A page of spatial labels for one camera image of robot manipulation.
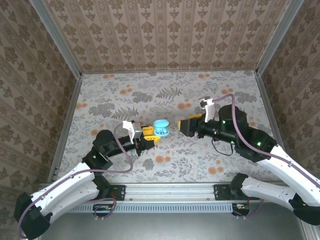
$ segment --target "purple cable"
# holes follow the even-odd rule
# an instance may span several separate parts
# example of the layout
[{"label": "purple cable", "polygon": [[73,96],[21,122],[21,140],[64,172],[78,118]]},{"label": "purple cable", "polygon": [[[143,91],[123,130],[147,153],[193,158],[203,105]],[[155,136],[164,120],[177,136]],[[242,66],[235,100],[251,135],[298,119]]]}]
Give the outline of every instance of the purple cable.
[{"label": "purple cable", "polygon": [[317,183],[314,179],[312,179],[309,175],[307,175],[304,171],[302,171],[299,167],[297,167],[296,165],[292,164],[289,160],[281,157],[281,156],[277,156],[277,155],[274,155],[272,153],[269,153],[269,152],[266,152],[266,151],[262,151],[260,149],[257,149],[255,148],[254,146],[250,145],[250,143],[247,142],[247,140],[244,138],[244,136],[242,136],[239,128],[238,128],[238,124],[237,124],[237,119],[236,119],[236,99],[235,99],[235,96],[233,94],[227,94],[223,97],[220,97],[218,99],[215,99],[213,100],[214,103],[216,102],[219,102],[221,100],[224,100],[228,97],[231,97],[232,98],[232,104],[231,104],[231,113],[232,113],[232,121],[233,121],[233,126],[234,126],[234,129],[236,131],[236,133],[238,134],[239,138],[241,139],[241,141],[248,147],[250,148],[251,150],[259,153],[259,154],[262,154],[262,155],[265,155],[265,156],[269,156],[269,157],[272,157],[272,158],[275,158],[275,159],[279,159],[283,162],[285,162],[286,164],[290,165],[291,167],[293,167],[295,170],[297,170],[301,175],[303,175],[306,179],[308,179],[310,182],[312,182],[317,188],[320,189],[320,184]]},{"label": "purple cable", "polygon": [[[111,210],[109,211],[109,213],[107,215],[104,216],[104,218],[107,218],[110,216],[110,214],[116,209],[116,206],[117,206],[117,200],[115,200],[114,198],[112,197],[106,197],[106,198],[101,198],[101,199],[98,199],[98,200],[90,200],[90,201],[87,201],[87,203],[96,203],[96,202],[101,202],[101,201],[113,201],[113,207],[111,208]],[[94,209],[94,212],[93,212],[93,215],[97,218],[97,210],[100,208],[101,206],[97,206],[95,209]]]},{"label": "purple cable", "polygon": [[26,216],[27,212],[29,211],[29,209],[31,209],[32,206],[34,206],[37,202],[39,202],[46,195],[48,195],[50,192],[52,192],[54,189],[56,189],[58,186],[60,186],[61,184],[65,183],[69,179],[72,179],[72,178],[74,178],[75,176],[77,176],[79,174],[88,173],[88,172],[90,172],[90,173],[119,173],[119,174],[125,174],[125,173],[130,172],[133,169],[133,161],[132,161],[131,157],[127,154],[126,150],[122,147],[122,144],[119,141],[117,133],[116,133],[117,129],[119,127],[122,127],[122,125],[123,124],[120,123],[114,128],[113,135],[114,135],[116,143],[119,145],[119,148],[122,150],[122,152],[124,153],[124,155],[128,159],[128,161],[130,163],[130,168],[128,170],[125,170],[125,171],[110,171],[110,170],[102,170],[102,169],[86,169],[86,170],[82,170],[82,171],[77,171],[77,172],[71,174],[69,177],[63,179],[62,181],[60,181],[59,183],[57,183],[56,185],[51,187],[49,190],[44,192],[41,196],[39,196],[36,200],[34,200],[29,206],[27,206],[26,209],[23,211],[23,213],[22,213],[22,215],[21,215],[21,217],[20,217],[20,219],[18,221],[18,234],[19,234],[20,238],[27,239],[27,237],[23,236],[22,233],[21,233],[21,224],[22,224],[22,220],[25,218],[25,216]]},{"label": "purple cable", "polygon": [[253,213],[250,213],[250,214],[248,214],[247,216],[243,216],[240,212],[238,212],[238,211],[236,211],[236,210],[233,210],[233,212],[236,213],[236,214],[238,214],[238,215],[240,215],[240,217],[250,218],[250,217],[254,216],[255,214],[257,214],[257,212],[258,212],[259,209],[261,208],[261,206],[262,206],[262,204],[264,203],[264,201],[265,201],[265,200],[262,199],[261,202],[260,202],[260,204],[259,204],[259,206],[256,208],[256,210],[254,210]]}]

